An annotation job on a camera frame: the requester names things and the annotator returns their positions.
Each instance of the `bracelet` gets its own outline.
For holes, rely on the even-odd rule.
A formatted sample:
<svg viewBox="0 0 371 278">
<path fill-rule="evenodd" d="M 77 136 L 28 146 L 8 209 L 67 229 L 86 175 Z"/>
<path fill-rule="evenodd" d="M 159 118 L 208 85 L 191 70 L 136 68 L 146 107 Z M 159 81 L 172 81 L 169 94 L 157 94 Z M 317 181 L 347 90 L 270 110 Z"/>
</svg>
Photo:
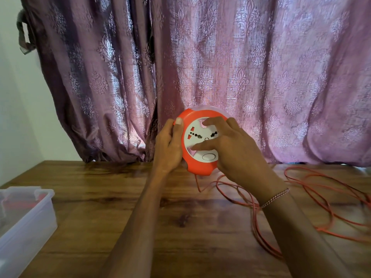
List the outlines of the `bracelet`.
<svg viewBox="0 0 371 278">
<path fill-rule="evenodd" d="M 286 194 L 287 192 L 289 192 L 289 189 L 288 188 L 286 188 L 285 191 L 282 191 L 281 193 L 278 193 L 276 196 L 274 196 L 270 200 L 268 200 L 264 205 L 261 206 L 261 209 L 264 209 L 266 206 L 268 206 L 274 200 L 276 200 L 277 198 L 280 198 L 282 195 Z"/>
</svg>

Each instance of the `orange cord reel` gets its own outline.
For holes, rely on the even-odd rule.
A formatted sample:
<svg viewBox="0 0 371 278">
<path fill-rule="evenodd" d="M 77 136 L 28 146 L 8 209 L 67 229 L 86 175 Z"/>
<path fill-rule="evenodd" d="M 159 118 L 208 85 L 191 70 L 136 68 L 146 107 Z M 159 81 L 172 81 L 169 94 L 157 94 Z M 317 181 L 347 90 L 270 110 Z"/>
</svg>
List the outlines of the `orange cord reel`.
<svg viewBox="0 0 371 278">
<path fill-rule="evenodd" d="M 184 122 L 182 135 L 183 159 L 187 163 L 187 170 L 190 173 L 209 176 L 217 168 L 218 152 L 216 150 L 191 150 L 191 147 L 197 143 L 218 137 L 219 133 L 214 125 L 202 125 L 202 122 L 207 118 L 217 116 L 221 116 L 224 120 L 230 117 L 227 112 L 217 107 L 205 105 L 188 108 L 179 115 Z"/>
</svg>

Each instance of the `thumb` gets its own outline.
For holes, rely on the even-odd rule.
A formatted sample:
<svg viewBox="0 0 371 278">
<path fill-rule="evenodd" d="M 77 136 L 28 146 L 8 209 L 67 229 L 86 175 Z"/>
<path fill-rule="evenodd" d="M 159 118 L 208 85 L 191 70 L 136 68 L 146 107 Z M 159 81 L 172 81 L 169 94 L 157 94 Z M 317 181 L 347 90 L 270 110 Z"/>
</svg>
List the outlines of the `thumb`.
<svg viewBox="0 0 371 278">
<path fill-rule="evenodd" d="M 175 125 L 173 127 L 173 137 L 170 142 L 171 144 L 181 144 L 183 129 L 184 129 L 183 119 L 178 117 L 175 120 Z"/>
<path fill-rule="evenodd" d="M 211 139 L 211 140 L 205 140 L 203 142 L 197 143 L 194 146 L 192 146 L 192 150 L 194 151 L 200 151 L 200 150 L 213 150 L 216 149 L 217 139 Z"/>
</svg>

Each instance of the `forearm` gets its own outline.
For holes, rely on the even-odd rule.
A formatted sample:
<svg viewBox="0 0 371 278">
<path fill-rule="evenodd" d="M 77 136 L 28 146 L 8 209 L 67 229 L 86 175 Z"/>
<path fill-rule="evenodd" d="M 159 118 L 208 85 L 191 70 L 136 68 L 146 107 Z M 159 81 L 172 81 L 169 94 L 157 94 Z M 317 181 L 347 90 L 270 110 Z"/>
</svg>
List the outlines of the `forearm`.
<svg viewBox="0 0 371 278">
<path fill-rule="evenodd" d="M 166 175 L 152 171 L 101 277 L 150 277 L 155 226 Z"/>
<path fill-rule="evenodd" d="M 272 184 L 281 191 L 285 187 L 278 178 Z M 263 211 L 293 277 L 353 277 L 290 193 L 277 198 Z"/>
</svg>

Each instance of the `white socket faceplate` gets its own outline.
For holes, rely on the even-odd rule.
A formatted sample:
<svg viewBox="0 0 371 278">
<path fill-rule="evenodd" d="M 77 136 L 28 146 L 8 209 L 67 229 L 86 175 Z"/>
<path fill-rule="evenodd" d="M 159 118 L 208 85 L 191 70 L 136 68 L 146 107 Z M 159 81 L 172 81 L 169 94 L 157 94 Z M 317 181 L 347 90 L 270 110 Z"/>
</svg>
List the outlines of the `white socket faceplate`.
<svg viewBox="0 0 371 278">
<path fill-rule="evenodd" d="M 202 163 L 211 163 L 218 160 L 218 152 L 216 150 L 194 152 L 189 149 L 193 145 L 204 140 L 218 137 L 219 133 L 214 125 L 207 127 L 202 125 L 202 121 L 206 120 L 207 118 L 208 117 L 198 118 L 197 120 L 193 121 L 184 132 L 184 145 L 188 151 L 188 154 Z"/>
</svg>

